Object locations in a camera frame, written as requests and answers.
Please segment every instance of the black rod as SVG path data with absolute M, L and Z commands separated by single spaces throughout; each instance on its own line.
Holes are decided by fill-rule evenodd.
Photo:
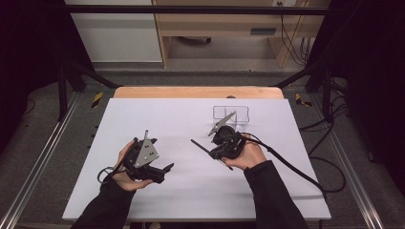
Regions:
M 348 12 L 329 8 L 232 7 L 232 6 L 118 6 L 118 5 L 44 5 L 49 10 L 71 13 L 190 13 L 190 14 L 272 14 L 329 15 Z

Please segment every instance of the floor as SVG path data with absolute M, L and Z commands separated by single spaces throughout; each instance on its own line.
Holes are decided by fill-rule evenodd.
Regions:
M 129 64 L 117 66 L 111 72 L 107 71 L 111 70 L 111 66 L 101 63 L 97 65 L 98 72 L 123 85 L 269 86 L 302 69 L 291 61 L 286 68 L 279 69 L 263 38 L 213 37 L 210 44 L 179 38 L 174 40 L 170 53 L 166 69 L 157 65 L 140 65 L 134 70 L 134 66 Z M 22 207 L 12 209 L 15 210 L 15 220 L 11 224 L 16 224 L 15 228 L 47 228 L 47 225 L 48 228 L 56 228 L 56 225 L 66 227 L 71 223 L 61 216 L 92 145 L 108 98 L 114 94 L 114 90 L 88 77 L 85 80 L 88 87 L 84 93 L 68 92 L 75 103 L 72 105 L 75 105 L 75 110 L 70 114 L 67 126 L 61 130 L 57 130 L 56 122 L 56 85 L 49 85 L 30 95 L 28 113 L 22 117 L 11 142 L 0 155 L 0 185 L 4 190 L 0 193 L 2 223 L 16 200 L 22 200 Z M 321 119 L 321 92 L 306 94 L 303 89 L 306 80 L 303 78 L 283 89 L 299 127 Z M 99 92 L 104 95 L 97 108 L 91 108 Z M 296 94 L 301 95 L 302 101 L 311 102 L 312 106 L 297 104 Z M 338 94 L 333 93 L 332 96 L 338 97 Z M 337 98 L 334 107 L 343 104 L 344 100 Z M 341 110 L 337 115 L 332 131 L 313 155 L 332 161 L 348 171 L 351 178 L 348 178 L 342 192 L 328 194 L 327 204 L 332 219 L 325 220 L 323 228 L 405 228 L 405 198 L 395 188 L 384 166 L 369 162 L 367 147 L 352 123 L 350 111 Z M 308 151 L 326 133 L 327 127 L 321 125 L 311 132 L 302 132 Z M 60 131 L 60 135 L 51 139 L 55 143 L 53 148 L 45 149 L 54 131 Z M 45 164 L 37 179 L 27 180 L 33 177 L 32 168 L 40 167 L 35 164 L 38 158 L 45 158 Z M 351 165 L 349 168 L 345 167 L 348 165 L 344 163 L 345 158 Z M 312 166 L 326 188 L 335 189 L 342 184 L 342 177 L 329 164 L 313 160 Z M 21 187 L 27 186 L 27 183 L 31 184 L 31 191 L 25 193 Z M 18 198 L 21 196 L 19 192 L 29 198 Z M 318 228 L 316 222 L 311 222 L 309 226 Z

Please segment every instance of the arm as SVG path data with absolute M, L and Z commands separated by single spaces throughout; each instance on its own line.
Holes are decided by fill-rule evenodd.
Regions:
M 308 228 L 272 161 L 266 160 L 259 145 L 248 141 L 238 158 L 223 158 L 223 162 L 244 170 L 254 196 L 258 229 Z
M 122 160 L 133 143 L 134 141 L 131 141 L 119 152 L 118 162 Z M 135 192 L 152 183 L 150 179 L 133 181 L 126 173 L 118 173 L 112 178 L 107 178 L 110 181 L 101 185 L 98 196 L 87 205 L 72 228 L 122 229 Z

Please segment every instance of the wooden cabinet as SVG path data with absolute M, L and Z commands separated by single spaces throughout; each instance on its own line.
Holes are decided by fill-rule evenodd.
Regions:
M 270 7 L 273 0 L 154 0 L 156 6 L 250 6 Z M 329 0 L 296 0 L 293 7 L 325 7 Z M 273 49 L 279 67 L 284 67 L 288 59 L 288 48 L 282 42 L 282 21 L 280 15 L 240 15 L 240 14 L 156 14 L 160 50 L 164 66 L 172 36 L 266 36 Z M 283 16 L 287 35 L 296 37 L 316 37 L 323 16 Z

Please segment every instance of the black long-sleeve shirt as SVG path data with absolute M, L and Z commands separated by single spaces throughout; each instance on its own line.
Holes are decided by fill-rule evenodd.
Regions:
M 245 177 L 253 192 L 256 228 L 308 228 L 272 161 L 247 168 Z M 121 229 L 135 192 L 121 189 L 112 179 L 84 210 L 72 228 Z

